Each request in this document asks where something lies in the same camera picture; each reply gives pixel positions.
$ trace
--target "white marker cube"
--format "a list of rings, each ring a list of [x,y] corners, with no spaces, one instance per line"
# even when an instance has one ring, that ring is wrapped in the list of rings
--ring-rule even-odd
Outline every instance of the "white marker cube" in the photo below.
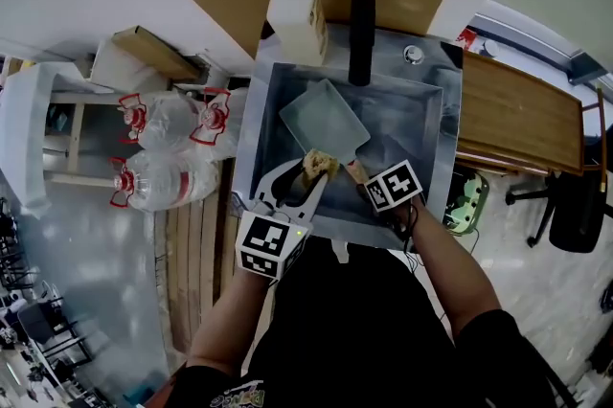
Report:
[[[238,228],[238,266],[278,280],[303,252],[308,232],[306,227],[245,211]]]
[[[420,181],[406,159],[371,178],[364,186],[378,213],[392,209],[421,192]]]

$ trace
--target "sink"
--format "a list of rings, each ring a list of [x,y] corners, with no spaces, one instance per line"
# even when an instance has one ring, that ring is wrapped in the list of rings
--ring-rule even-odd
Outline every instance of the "sink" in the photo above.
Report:
[[[407,79],[372,75],[371,84],[358,87],[347,82],[348,71],[275,63],[263,113],[250,198],[261,178],[281,163],[305,152],[293,138],[279,111],[302,95],[312,83],[329,79],[371,134],[357,151],[370,175],[408,159],[427,196],[443,107],[443,90]],[[304,192],[301,183],[290,197]],[[370,202],[355,189],[349,174],[340,170],[327,184],[316,215],[355,223],[377,225]]]
[[[357,151],[367,172],[376,174],[408,159],[428,210],[442,219],[460,124],[462,49],[436,38],[376,30],[371,83],[358,87],[347,82],[349,28],[328,24],[328,31],[322,67],[286,63],[276,35],[260,41],[238,142],[232,183],[235,211],[255,206],[263,175],[304,155],[279,111],[312,83],[329,79],[371,134]],[[423,51],[422,61],[406,61],[408,45]],[[292,193],[302,193],[299,184]],[[345,170],[326,186],[312,224],[313,234],[324,238],[391,249],[403,245],[377,220]]]

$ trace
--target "gray sink basin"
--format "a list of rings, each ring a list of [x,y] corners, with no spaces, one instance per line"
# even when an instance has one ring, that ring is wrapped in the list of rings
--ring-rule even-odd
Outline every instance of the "gray sink basin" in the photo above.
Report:
[[[370,85],[357,87],[347,82],[347,74],[332,68],[274,65],[261,123],[252,197],[266,173],[281,163],[304,156],[279,111],[302,95],[310,83],[321,79],[332,82],[371,134],[371,140],[357,151],[367,173],[375,175],[408,159],[427,195],[439,137],[443,90],[381,75],[372,75]],[[298,199],[303,192],[298,183],[291,196]],[[344,170],[326,186],[316,214],[356,223],[378,223],[370,202],[360,197]]]

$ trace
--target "black t-shirt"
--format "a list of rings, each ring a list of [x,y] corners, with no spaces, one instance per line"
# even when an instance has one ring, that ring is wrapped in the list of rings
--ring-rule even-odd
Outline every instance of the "black t-shirt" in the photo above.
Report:
[[[556,406],[507,312],[478,316],[454,346],[400,261],[349,252],[341,264],[312,238],[277,288],[248,374],[184,369],[167,407]]]

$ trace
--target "black sleeve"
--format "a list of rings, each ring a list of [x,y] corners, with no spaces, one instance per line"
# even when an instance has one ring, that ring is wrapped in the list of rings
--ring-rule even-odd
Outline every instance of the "black sleeve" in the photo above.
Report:
[[[487,398],[496,408],[556,407],[537,353],[506,311],[474,318],[456,338],[456,349],[464,383],[474,396]]]
[[[209,406],[211,401],[221,395],[232,379],[211,367],[194,366],[177,373],[166,408],[185,408],[186,406]]]

